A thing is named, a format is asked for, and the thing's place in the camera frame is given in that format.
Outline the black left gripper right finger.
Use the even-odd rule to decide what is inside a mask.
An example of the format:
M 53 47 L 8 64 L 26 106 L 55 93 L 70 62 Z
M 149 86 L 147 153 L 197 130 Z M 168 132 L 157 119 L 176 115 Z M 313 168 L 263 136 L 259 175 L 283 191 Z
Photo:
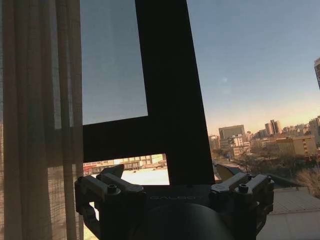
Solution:
M 220 163 L 213 168 L 220 180 L 210 187 L 210 205 L 225 218 L 266 218 L 274 210 L 275 182 L 270 175 L 252 175 Z

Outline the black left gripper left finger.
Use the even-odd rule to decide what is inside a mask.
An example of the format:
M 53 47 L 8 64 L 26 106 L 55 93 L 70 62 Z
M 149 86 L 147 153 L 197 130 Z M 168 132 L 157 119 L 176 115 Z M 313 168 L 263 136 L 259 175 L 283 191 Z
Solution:
M 104 168 L 96 177 L 81 176 L 75 181 L 75 208 L 84 220 L 96 218 L 92 202 L 97 204 L 100 215 L 113 210 L 126 214 L 144 208 L 144 187 L 122 179 L 123 171 L 124 165 L 120 164 Z

